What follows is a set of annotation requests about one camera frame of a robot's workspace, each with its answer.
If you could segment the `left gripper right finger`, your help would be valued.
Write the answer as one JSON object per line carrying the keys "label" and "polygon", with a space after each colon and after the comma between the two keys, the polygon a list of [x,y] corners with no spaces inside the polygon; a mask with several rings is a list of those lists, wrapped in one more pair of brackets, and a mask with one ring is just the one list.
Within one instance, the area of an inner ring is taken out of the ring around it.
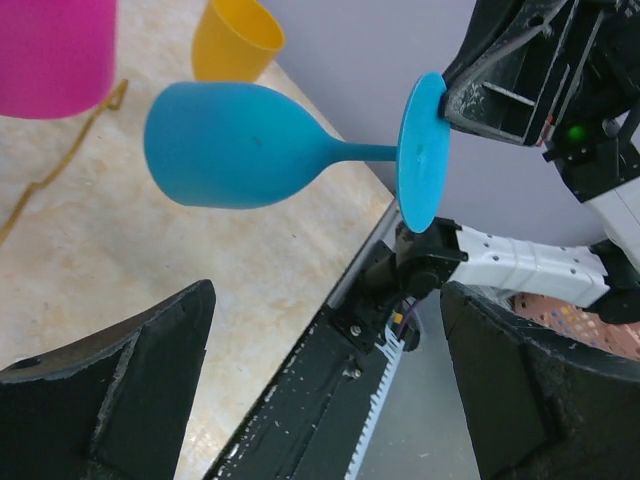
{"label": "left gripper right finger", "polygon": [[457,282],[440,307],[481,478],[638,478],[638,362]]}

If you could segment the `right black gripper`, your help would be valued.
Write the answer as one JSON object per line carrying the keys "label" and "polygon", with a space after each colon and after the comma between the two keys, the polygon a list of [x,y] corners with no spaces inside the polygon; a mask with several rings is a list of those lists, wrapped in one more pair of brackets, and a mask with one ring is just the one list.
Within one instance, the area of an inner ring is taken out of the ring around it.
{"label": "right black gripper", "polygon": [[478,1],[444,72],[442,116],[461,132],[569,160],[639,126],[637,1]]}

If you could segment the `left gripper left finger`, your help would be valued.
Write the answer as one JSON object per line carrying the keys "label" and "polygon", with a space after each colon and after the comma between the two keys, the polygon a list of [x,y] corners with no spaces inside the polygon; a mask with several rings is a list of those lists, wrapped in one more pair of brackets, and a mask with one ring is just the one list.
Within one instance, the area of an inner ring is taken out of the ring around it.
{"label": "left gripper left finger", "polygon": [[173,478],[215,303],[201,280],[3,369],[2,478]]}

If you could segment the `orange wine glass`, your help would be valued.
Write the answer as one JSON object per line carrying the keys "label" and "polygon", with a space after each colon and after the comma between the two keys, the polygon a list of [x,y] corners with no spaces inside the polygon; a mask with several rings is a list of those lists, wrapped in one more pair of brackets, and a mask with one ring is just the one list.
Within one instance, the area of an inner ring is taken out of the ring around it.
{"label": "orange wine glass", "polygon": [[253,82],[286,45],[285,32],[255,0],[212,0],[195,29],[191,66],[197,81]]}

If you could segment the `blue wine glass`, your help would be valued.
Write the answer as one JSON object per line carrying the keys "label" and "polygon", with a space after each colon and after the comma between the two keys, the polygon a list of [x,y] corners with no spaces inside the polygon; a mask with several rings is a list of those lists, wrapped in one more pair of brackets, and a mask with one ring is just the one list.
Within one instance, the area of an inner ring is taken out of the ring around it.
{"label": "blue wine glass", "polygon": [[268,87],[178,82],[151,104],[144,156],[172,201],[221,209],[281,202],[340,162],[392,162],[403,220],[423,233],[435,219],[447,176],[451,126],[439,115],[445,91],[440,74],[421,76],[396,144],[377,145],[329,134],[298,102]]}

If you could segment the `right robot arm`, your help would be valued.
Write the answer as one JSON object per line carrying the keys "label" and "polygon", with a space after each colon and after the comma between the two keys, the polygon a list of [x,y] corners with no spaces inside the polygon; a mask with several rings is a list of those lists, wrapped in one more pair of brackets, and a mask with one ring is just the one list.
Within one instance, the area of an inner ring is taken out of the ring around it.
{"label": "right robot arm", "polygon": [[639,263],[635,1],[371,1],[370,138],[396,141],[407,92],[441,73],[456,131],[442,203],[528,240],[605,237]]}

